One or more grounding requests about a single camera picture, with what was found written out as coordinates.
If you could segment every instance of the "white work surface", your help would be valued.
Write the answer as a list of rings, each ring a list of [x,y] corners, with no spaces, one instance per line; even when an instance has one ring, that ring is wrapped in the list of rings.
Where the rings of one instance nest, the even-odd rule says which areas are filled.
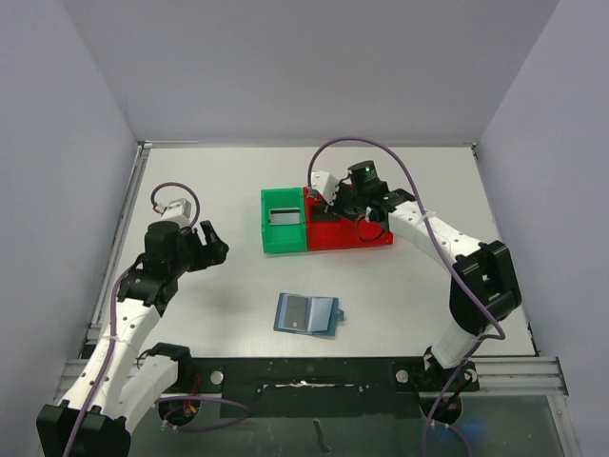
[[[144,250],[147,226],[158,221],[151,190],[165,181],[191,186],[230,246],[226,262],[187,273],[144,348],[163,341],[190,347],[195,357],[419,356],[450,320],[448,273],[405,240],[385,248],[283,256],[263,254],[261,189],[305,185],[315,148],[152,149],[128,227],[119,269]],[[497,239],[469,148],[396,149],[410,168],[429,210],[464,233]],[[346,175],[348,166],[373,159],[391,189],[409,189],[396,164],[373,148],[330,148],[315,169]],[[185,196],[163,189],[167,204]],[[280,292],[339,297],[345,321],[334,339],[273,330]],[[524,312],[503,323],[507,339],[487,341],[478,355],[533,355]]]

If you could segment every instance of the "screw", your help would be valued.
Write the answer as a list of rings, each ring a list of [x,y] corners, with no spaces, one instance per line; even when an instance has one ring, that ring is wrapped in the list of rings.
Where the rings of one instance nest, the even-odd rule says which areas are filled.
[[[396,379],[401,384],[407,383],[408,382],[408,371],[406,371],[405,369],[398,370],[398,372],[396,373]]]
[[[209,376],[209,381],[211,381],[211,384],[213,384],[214,386],[219,386],[224,379],[225,375],[218,370],[213,371]]]

